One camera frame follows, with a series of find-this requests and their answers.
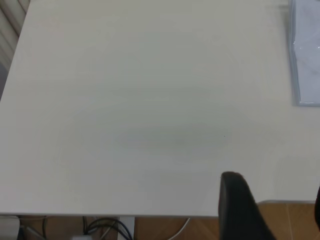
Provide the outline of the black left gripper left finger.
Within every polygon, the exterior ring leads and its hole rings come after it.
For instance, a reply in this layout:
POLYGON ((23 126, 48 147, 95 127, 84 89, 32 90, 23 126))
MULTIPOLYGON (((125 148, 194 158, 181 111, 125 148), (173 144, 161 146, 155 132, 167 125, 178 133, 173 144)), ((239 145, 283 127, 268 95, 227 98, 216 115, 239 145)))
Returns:
POLYGON ((238 172, 226 171, 220 177, 218 201, 220 240, 274 240, 251 190, 238 172))

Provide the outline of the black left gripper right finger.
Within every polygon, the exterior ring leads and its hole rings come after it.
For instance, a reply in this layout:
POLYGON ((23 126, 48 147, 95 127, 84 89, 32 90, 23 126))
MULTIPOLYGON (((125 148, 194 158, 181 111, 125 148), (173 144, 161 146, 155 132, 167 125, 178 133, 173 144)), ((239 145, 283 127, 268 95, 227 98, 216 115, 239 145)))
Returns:
POLYGON ((320 229, 320 187, 317 191, 317 196, 314 204, 314 219, 318 229, 320 229))

